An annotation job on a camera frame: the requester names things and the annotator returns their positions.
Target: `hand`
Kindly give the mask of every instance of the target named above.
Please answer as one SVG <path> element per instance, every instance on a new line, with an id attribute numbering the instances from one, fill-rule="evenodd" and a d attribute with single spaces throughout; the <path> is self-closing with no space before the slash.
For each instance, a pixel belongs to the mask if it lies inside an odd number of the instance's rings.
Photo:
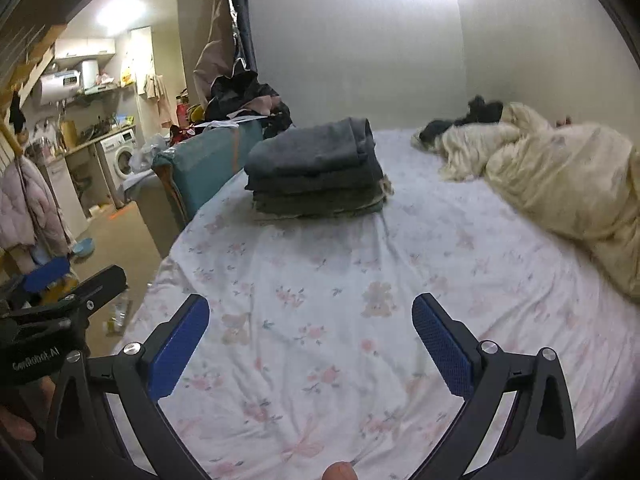
<path id="1" fill-rule="evenodd" d="M 322 480 L 358 480 L 358 476 L 349 462 L 336 462 L 326 469 Z"/>
<path id="2" fill-rule="evenodd" d="M 44 395 L 44 401 L 48 412 L 51 407 L 53 392 L 56 389 L 56 385 L 49 377 L 44 377 L 40 380 L 40 389 Z M 33 426 L 23 418 L 11 413 L 4 406 L 0 406 L 0 424 L 4 426 L 15 440 L 33 442 L 36 439 L 36 430 Z"/>

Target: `folded gray towel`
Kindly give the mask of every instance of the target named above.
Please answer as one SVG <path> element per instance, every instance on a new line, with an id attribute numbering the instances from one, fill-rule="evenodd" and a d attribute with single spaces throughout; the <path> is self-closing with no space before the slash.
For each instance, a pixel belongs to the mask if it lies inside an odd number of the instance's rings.
<path id="1" fill-rule="evenodd" d="M 376 158 L 373 136 L 367 136 L 364 149 L 366 158 L 355 168 L 327 171 L 315 176 L 274 178 L 249 176 L 249 183 L 245 189 L 273 194 L 299 194 L 322 189 L 354 189 L 373 186 L 383 177 L 382 168 Z"/>
<path id="2" fill-rule="evenodd" d="M 381 203 L 386 197 L 382 184 L 363 189 L 330 189 L 300 195 L 254 193 L 254 207 L 261 213 L 288 218 L 298 216 L 334 216 L 365 210 Z"/>
<path id="3" fill-rule="evenodd" d="M 244 170 L 249 177 L 308 176 L 358 167 L 372 138 L 366 119 L 347 118 L 311 128 L 290 128 L 256 144 Z"/>

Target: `teal storage box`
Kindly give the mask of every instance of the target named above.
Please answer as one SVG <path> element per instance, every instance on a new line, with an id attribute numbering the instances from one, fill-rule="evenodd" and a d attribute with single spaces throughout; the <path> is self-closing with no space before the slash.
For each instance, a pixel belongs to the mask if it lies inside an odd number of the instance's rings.
<path id="1" fill-rule="evenodd" d="M 260 121 L 254 120 L 238 128 L 207 128 L 156 155 L 153 170 L 183 226 L 242 170 L 249 151 L 261 140 Z"/>

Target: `water heater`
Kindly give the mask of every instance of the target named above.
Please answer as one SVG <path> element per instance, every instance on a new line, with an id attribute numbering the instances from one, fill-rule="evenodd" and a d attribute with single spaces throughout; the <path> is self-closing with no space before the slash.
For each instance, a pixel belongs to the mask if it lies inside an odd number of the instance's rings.
<path id="1" fill-rule="evenodd" d="M 65 70 L 47 74 L 38 79 L 33 89 L 33 99 L 39 106 L 70 99 L 81 92 L 78 70 Z"/>

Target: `cream comforter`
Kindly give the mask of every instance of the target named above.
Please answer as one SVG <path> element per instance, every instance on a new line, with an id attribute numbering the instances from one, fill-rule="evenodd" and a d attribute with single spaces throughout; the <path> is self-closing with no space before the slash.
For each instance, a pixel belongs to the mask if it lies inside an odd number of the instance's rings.
<path id="1" fill-rule="evenodd" d="M 619 288 L 640 298 L 640 158 L 601 124 L 552 127 L 531 108 L 505 106 L 499 124 L 452 127 L 435 149 L 441 175 L 485 180 L 542 227 L 582 242 Z"/>

